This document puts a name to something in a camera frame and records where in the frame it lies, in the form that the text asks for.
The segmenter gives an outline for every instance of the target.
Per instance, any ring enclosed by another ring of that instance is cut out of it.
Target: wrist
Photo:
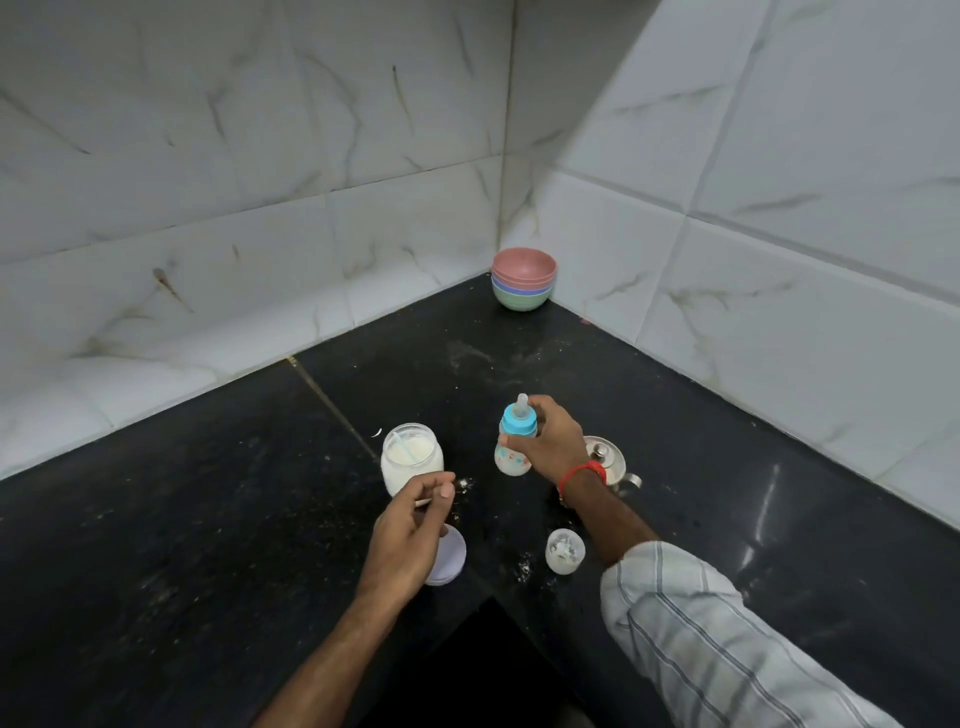
[[[607,486],[600,475],[590,469],[583,468],[571,475],[565,483],[564,502],[571,508],[576,509],[578,502],[584,498],[596,497],[598,491],[606,489]]]

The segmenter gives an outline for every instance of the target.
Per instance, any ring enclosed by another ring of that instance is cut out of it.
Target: blue bowl
[[[490,280],[493,281],[493,286],[495,288],[499,288],[504,293],[512,293],[515,296],[540,296],[541,294],[544,294],[553,288],[553,282],[551,282],[550,285],[544,286],[543,288],[538,288],[535,291],[524,290],[523,288],[511,288],[506,283],[501,282],[500,279],[494,274],[490,275]]]

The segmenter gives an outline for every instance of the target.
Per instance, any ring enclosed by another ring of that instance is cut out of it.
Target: white marble tile
[[[685,208],[767,7],[520,0],[509,150]]]
[[[287,0],[334,188],[497,155],[508,0]]]
[[[0,11],[0,262],[314,194],[280,0]]]
[[[0,285],[117,426],[352,326],[323,196],[9,264]]]
[[[876,479],[960,413],[960,309],[685,223],[637,341]]]
[[[331,192],[357,325],[490,267],[500,157]]]
[[[683,216],[542,166],[505,159],[502,247],[553,255],[553,300],[633,344]]]
[[[49,368],[0,289],[0,478],[111,430],[107,418]]]
[[[960,529],[960,417],[903,456],[877,481]]]
[[[956,300],[960,4],[776,8],[695,206]]]

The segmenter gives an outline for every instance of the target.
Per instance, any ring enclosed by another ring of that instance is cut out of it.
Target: small plastic cup
[[[568,528],[558,528],[546,539],[546,564],[558,574],[576,571],[586,555],[584,540]]]

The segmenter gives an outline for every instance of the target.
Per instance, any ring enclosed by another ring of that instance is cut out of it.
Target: shirt
[[[600,582],[604,622],[678,728],[900,725],[743,605],[731,581],[662,542]]]

